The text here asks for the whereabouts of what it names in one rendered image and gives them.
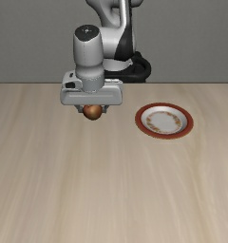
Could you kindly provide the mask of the red-rimmed white plate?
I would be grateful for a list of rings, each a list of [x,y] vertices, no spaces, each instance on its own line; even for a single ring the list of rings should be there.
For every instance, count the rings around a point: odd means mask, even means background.
[[[144,134],[162,140],[182,138],[194,127],[192,116],[172,103],[150,103],[141,107],[135,115],[135,123]]]

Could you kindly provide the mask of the red-brown apple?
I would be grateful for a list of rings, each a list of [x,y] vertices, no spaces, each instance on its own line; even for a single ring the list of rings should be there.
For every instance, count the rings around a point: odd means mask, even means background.
[[[100,105],[85,105],[83,108],[83,113],[89,120],[96,121],[102,116],[103,110]]]

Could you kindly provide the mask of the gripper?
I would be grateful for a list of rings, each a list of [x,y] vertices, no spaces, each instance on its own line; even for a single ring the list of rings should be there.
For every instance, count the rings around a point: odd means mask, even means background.
[[[103,113],[106,113],[110,105],[120,105],[123,102],[123,82],[118,79],[105,79],[99,90],[84,91],[84,82],[72,70],[63,78],[60,101],[64,105],[75,105],[79,113],[84,113],[83,105],[86,104],[101,105]]]

